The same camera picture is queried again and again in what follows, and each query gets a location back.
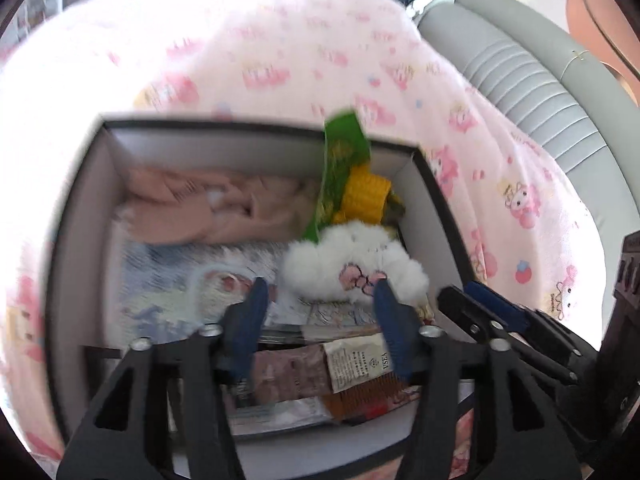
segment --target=brown package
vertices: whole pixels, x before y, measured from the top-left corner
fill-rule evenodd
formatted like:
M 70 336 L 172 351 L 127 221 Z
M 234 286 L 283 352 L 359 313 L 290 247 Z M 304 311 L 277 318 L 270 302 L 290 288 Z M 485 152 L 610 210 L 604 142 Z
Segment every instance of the brown package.
M 252 370 L 259 404 L 330 394 L 331 378 L 322 345 L 256 352 Z
M 348 390 L 324 396 L 322 402 L 335 420 L 345 420 L 361 415 L 367 406 L 386 403 L 387 399 L 398 396 L 406 388 L 407 384 L 391 373 L 358 384 Z

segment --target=cartoon print fabric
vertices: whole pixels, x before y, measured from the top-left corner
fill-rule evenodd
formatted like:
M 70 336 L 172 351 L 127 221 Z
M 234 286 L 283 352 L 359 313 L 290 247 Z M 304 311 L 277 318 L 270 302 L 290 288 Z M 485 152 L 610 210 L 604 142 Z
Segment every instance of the cartoon print fabric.
M 599 345 L 606 275 L 593 219 L 553 158 L 422 41 L 393 0 L 274 0 L 203 48 L 162 67 L 198 95 L 194 104 L 179 98 L 191 90 L 165 92 L 163 112 L 208 114 L 224 99 L 233 118 L 320 126 L 354 108 L 367 134 L 420 144 L 478 280 Z
M 393 0 L 87 0 L 44 23 L 0 76 L 5 180 L 21 183 L 5 186 L 9 288 L 25 245 L 34 269 L 46 262 L 52 212 L 99 116 L 320 128 L 345 108 L 368 135 L 421 146 L 479 280 L 599 345 L 604 255 L 589 212 L 544 149 Z M 44 380 L 28 343 L 23 370 Z M 30 406 L 14 407 L 33 448 L 61 449 L 46 417 L 32 422 L 46 396 L 23 398 Z

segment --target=blue gripper pad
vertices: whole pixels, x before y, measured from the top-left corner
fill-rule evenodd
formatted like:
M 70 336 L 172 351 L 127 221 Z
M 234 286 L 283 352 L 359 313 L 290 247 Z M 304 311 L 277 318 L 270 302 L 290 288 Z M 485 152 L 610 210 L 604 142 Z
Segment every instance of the blue gripper pad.
M 468 282 L 464 286 L 464 291 L 465 294 L 471 296 L 503 320 L 507 324 L 507 326 L 504 327 L 507 332 L 524 334 L 527 328 L 529 328 L 529 320 L 527 319 L 525 311 L 486 285 L 478 282 Z
M 268 306 L 269 285 L 263 278 L 257 278 L 244 301 L 230 306 L 225 312 L 222 325 L 225 354 L 230 357 L 228 371 L 238 380 L 251 374 Z
M 420 344 L 420 319 L 412 307 L 398 303 L 387 280 L 376 283 L 373 307 L 385 337 L 394 373 L 403 381 L 409 381 L 413 373 L 414 353 Z

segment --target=pink fabric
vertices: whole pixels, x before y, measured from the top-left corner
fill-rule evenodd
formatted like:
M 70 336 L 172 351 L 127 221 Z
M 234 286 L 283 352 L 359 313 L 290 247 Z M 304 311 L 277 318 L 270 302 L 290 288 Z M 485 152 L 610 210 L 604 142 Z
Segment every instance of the pink fabric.
M 52 212 L 96 117 L 139 111 L 319 128 L 349 107 L 369 135 L 422 146 L 480 280 L 562 313 L 599 345 L 604 256 L 589 212 L 546 152 L 421 40 L 392 0 L 226 8 L 87 0 L 31 34 L 0 77 L 0 132 L 10 132 L 12 154 L 2 168 L 7 182 L 20 182 L 5 187 L 7 310 L 23 308 L 15 301 L 23 248 L 36 254 L 34 279 L 47 267 Z M 19 423 L 62 451 L 34 345 L 5 335 L 4 373 Z
M 606 273 L 590 213 L 553 158 L 421 40 L 400 5 L 273 0 L 182 42 L 188 53 L 160 64 L 136 106 L 317 126 L 355 108 L 367 134 L 423 148 L 478 280 L 599 345 Z
M 129 233 L 149 244 L 300 238 L 316 207 L 319 185 L 231 171 L 136 168 L 127 183 Z

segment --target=cardboard box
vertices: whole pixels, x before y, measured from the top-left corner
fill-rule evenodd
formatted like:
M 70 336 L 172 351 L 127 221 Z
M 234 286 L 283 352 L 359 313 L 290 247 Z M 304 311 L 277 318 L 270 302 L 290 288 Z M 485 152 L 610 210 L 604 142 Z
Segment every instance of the cardboard box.
M 321 131 L 276 124 L 177 120 L 102 124 L 71 185 L 47 282 L 47 375 L 56 421 L 65 440 L 80 423 L 89 400 L 82 346 L 104 344 L 104 251 L 113 211 L 125 199 L 128 169 L 142 164 L 180 170 L 227 168 L 320 179 L 323 143 Z M 473 279 L 446 199 L 418 148 L 373 140 L 371 152 L 372 172 L 391 179 L 406 205 L 400 224 L 402 239 L 429 275 L 430 301 L 435 305 L 443 286 L 462 286 Z M 437 319 L 448 330 L 455 330 L 446 319 Z M 366 456 L 380 457 L 380 452 L 408 435 L 414 409 L 407 405 L 353 428 L 316 428 L 241 442 L 238 453 L 248 478 L 309 475 Z

